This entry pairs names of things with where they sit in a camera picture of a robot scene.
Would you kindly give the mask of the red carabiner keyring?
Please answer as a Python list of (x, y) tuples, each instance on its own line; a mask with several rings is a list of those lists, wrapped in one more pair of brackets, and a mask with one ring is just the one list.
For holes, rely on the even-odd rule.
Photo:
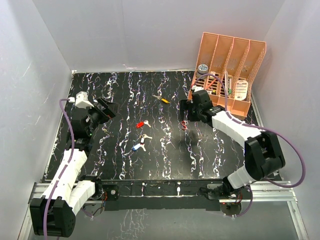
[(186, 130), (188, 129), (188, 127), (187, 127), (187, 122), (186, 122), (185, 120), (183, 120), (183, 121), (181, 122), (181, 129), (182, 129), (183, 131), (186, 131)]

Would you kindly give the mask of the key with red tag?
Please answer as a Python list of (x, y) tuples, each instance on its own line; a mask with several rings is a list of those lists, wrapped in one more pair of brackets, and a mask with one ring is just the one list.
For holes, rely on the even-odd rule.
[(139, 129), (139, 128), (142, 128), (143, 126), (148, 126), (149, 128), (151, 128), (152, 126), (149, 124), (149, 121), (148, 120), (144, 120), (144, 121), (141, 121), (139, 123), (136, 124), (136, 128)]

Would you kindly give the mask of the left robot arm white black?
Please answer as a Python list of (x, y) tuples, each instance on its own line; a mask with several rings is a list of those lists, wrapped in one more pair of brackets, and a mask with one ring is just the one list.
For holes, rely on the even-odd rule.
[(62, 161), (40, 197), (34, 197), (29, 204), (32, 227), (35, 235), (45, 239), (68, 238), (74, 231), (76, 216), (88, 199), (97, 200), (103, 195), (103, 187), (94, 175), (79, 177), (93, 144), (93, 133), (99, 125), (113, 119), (119, 105), (98, 98), (100, 106), (92, 104), (85, 92), (70, 97), (68, 102), (85, 109), (80, 119), (70, 119), (65, 108), (61, 110), (68, 125), (68, 136)]

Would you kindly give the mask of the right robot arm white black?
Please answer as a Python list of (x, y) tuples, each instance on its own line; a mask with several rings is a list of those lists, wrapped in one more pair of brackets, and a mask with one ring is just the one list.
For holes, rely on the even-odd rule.
[(240, 194), (241, 188), (264, 179), (286, 164), (275, 133), (260, 130), (256, 125), (246, 126), (222, 106), (214, 106), (202, 88), (194, 91), (191, 99), (179, 101), (179, 119), (181, 122), (188, 120), (208, 124), (232, 138), (244, 150), (242, 167), (224, 177), (221, 185), (213, 189), (200, 188), (208, 199), (233, 199)]

